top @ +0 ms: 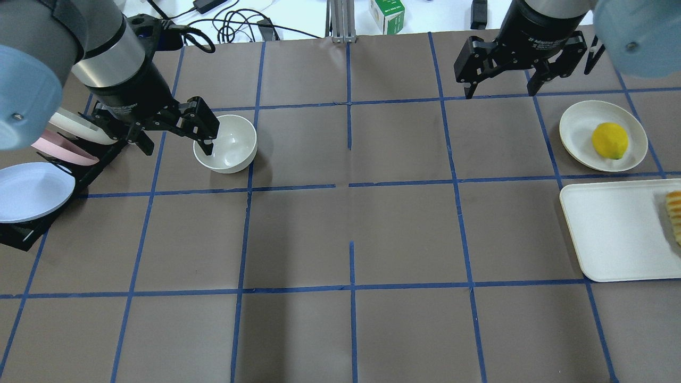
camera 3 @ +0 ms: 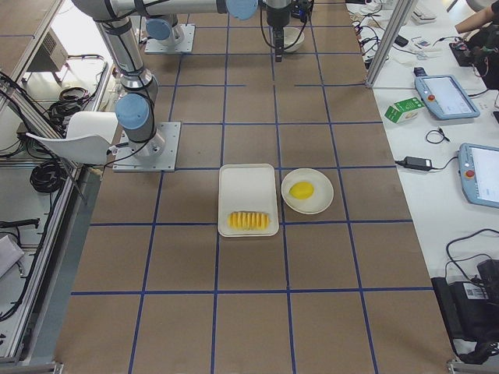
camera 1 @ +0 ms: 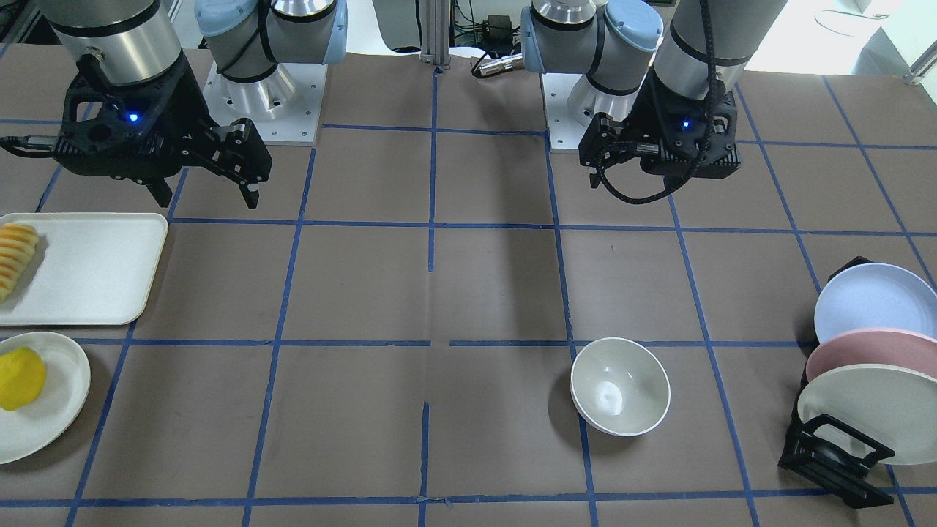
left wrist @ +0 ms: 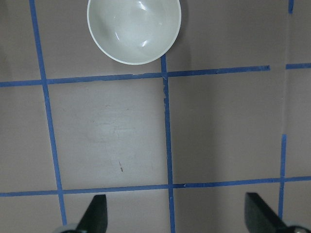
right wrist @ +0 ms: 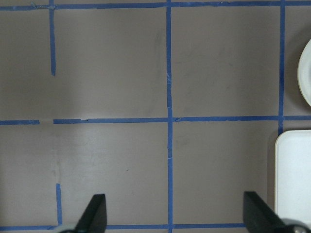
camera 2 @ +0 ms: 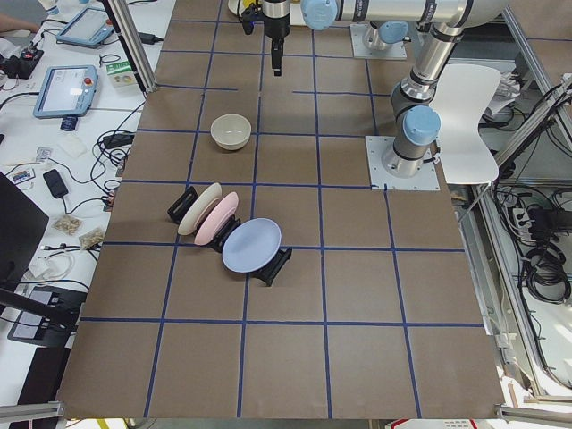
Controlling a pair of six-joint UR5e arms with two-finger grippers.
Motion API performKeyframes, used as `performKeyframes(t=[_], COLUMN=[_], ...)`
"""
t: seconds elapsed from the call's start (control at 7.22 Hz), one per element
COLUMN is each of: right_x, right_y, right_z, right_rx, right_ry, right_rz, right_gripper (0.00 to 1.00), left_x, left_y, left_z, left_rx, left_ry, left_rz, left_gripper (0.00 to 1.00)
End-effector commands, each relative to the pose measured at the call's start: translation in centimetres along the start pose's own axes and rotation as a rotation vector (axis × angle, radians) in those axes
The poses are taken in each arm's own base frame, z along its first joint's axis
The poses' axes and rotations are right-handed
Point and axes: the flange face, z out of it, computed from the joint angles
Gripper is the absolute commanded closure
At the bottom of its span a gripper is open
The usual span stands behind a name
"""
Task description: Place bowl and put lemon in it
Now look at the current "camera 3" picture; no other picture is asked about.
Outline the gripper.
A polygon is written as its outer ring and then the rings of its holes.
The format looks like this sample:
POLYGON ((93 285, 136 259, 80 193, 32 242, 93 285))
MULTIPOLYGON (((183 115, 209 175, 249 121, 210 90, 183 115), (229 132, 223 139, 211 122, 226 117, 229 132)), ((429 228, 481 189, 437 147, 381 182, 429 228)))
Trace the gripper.
POLYGON ((273 27, 274 60, 281 62, 284 54, 284 29, 289 24, 291 0, 267 0, 267 24, 273 27))

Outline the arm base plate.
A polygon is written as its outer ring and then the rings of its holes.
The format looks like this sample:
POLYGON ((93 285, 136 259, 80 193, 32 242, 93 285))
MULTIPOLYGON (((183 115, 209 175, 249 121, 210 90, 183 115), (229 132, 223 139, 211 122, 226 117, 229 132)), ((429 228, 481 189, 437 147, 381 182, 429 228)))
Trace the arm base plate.
POLYGON ((145 53, 149 55, 189 54, 193 50, 194 24, 163 23, 162 19, 150 19, 146 25, 149 39, 145 53))
POLYGON ((180 122, 159 122, 156 124, 156 134, 144 148, 135 153, 141 145, 131 143, 122 130, 120 143, 128 145, 119 147, 116 157, 119 159, 112 164, 115 172, 156 172, 175 170, 178 154, 180 122))

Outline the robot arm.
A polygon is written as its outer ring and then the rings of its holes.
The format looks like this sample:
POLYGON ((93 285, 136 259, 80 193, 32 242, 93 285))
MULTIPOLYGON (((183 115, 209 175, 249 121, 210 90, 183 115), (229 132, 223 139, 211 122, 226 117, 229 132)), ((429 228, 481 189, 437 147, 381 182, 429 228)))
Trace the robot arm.
POLYGON ((149 37, 167 46, 177 45, 185 38, 183 28, 179 25, 175 14, 148 18, 146 31, 149 37))
POLYGON ((157 82, 144 67, 130 16, 143 16, 153 23, 160 23, 169 40, 176 30, 178 14, 218 13, 229 14, 246 20, 257 9, 267 14, 267 24, 272 31, 274 60, 280 62, 286 50, 284 35, 288 26, 292 3, 290 1, 75 1, 74 6, 95 22, 104 43, 122 74, 126 92, 135 94, 145 108, 147 120, 154 119, 154 101, 157 82))

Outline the person forearm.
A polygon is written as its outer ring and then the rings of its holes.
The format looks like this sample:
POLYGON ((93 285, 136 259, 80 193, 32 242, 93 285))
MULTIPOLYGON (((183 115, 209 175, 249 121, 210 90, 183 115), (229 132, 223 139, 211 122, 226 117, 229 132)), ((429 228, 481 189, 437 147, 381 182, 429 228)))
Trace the person forearm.
POLYGON ((491 23, 498 17, 498 2, 481 9, 455 26, 458 34, 468 33, 491 23))

